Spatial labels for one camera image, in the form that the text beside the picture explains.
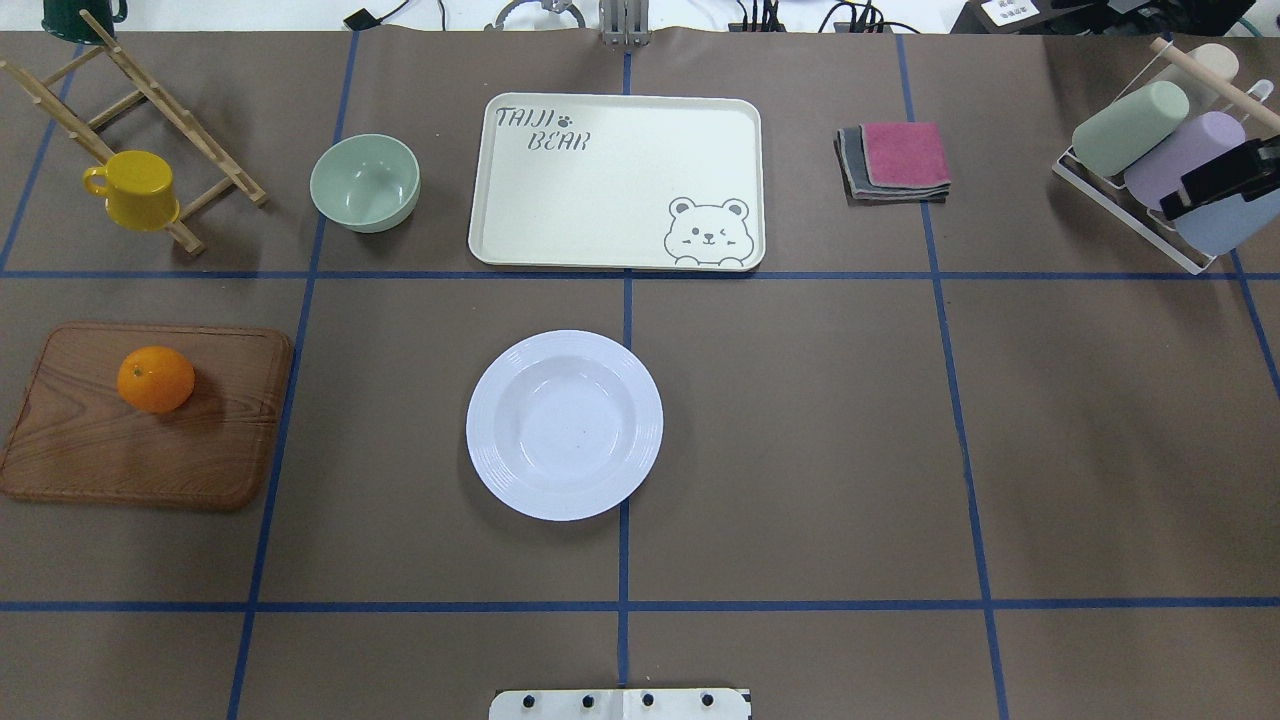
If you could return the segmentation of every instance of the dark green mug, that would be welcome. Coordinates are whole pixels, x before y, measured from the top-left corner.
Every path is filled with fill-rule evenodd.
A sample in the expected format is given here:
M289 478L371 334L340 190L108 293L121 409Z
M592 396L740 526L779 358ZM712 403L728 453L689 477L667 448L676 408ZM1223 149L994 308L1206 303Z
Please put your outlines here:
M120 12L111 14L111 0L45 0L45 19L41 27L54 37L81 45L102 45L102 38L88 27L81 10L88 10L108 35L115 37L115 23L123 23L129 14L127 0L119 0Z

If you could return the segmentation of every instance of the orange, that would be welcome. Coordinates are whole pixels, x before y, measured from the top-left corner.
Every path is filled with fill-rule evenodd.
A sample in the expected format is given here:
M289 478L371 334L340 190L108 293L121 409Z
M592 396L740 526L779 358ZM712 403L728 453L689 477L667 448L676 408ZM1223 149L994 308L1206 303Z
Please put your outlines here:
M115 375L115 389L145 413L177 410L196 388L196 369L172 347L150 345L129 354Z

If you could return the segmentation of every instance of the brown table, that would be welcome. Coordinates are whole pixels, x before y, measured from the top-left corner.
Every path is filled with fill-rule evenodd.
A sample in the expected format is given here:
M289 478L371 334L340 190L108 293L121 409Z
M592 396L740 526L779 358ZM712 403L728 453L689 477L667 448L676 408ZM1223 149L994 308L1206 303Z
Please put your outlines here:
M1280 231L1192 278L1048 169L1143 40L122 38L273 200L200 214L196 260L119 229L0 82L0 413L65 320L278 328L296 386L241 512L0 500L0 715L462 720L618 683L750 688L759 719L1280 707ZM1231 44L1243 83L1280 69ZM0 55L44 74L72 46ZM105 63L68 82L73 108L125 90ZM481 110L508 90L754 102L759 270L480 264ZM941 124L951 197L851 204L836 128L909 118ZM361 132L424 169L371 237L306 190ZM106 137L170 158L184 197L216 179L152 109ZM570 524L490 496L462 437L488 363L556 328L628 345L667 421L632 498Z

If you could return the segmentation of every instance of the cartoon bear face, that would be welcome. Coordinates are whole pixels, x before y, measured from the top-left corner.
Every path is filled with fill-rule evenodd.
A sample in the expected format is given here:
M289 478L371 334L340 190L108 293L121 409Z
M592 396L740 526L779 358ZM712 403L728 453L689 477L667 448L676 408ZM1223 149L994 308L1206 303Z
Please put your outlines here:
M666 245L676 265L741 268L755 251L755 241L746 232L746 202L741 200L698 205L687 197L677 197L668 210L671 231Z

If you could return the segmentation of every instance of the light green bowl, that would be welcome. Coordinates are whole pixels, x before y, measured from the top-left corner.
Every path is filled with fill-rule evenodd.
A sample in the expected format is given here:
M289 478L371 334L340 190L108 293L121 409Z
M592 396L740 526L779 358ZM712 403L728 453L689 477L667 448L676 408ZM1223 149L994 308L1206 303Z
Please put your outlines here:
M357 135L325 151L311 170L311 201L324 217L356 232L401 224L422 191L417 158L385 135Z

